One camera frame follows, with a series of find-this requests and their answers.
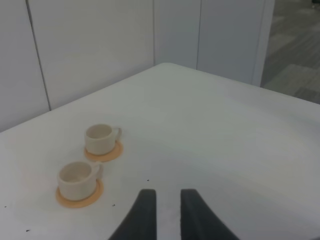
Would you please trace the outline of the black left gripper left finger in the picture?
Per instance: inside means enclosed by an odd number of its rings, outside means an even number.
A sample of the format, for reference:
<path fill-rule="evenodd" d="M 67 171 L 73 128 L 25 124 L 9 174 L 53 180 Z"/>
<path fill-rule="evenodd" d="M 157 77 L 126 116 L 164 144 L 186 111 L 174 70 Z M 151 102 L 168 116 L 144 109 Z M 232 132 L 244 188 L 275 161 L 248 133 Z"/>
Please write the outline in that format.
<path fill-rule="evenodd" d="M 155 240 L 157 238 L 157 196 L 154 189 L 142 189 L 130 211 L 111 235 L 111 240 Z"/>

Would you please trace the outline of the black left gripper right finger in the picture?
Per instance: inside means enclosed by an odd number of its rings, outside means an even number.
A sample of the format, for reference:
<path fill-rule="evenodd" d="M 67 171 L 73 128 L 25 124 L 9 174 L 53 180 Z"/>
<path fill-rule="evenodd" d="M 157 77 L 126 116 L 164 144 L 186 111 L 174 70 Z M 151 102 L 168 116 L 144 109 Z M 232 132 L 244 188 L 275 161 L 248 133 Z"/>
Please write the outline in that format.
<path fill-rule="evenodd" d="M 238 239 L 195 189 L 180 192 L 180 236 L 182 240 Z"/>

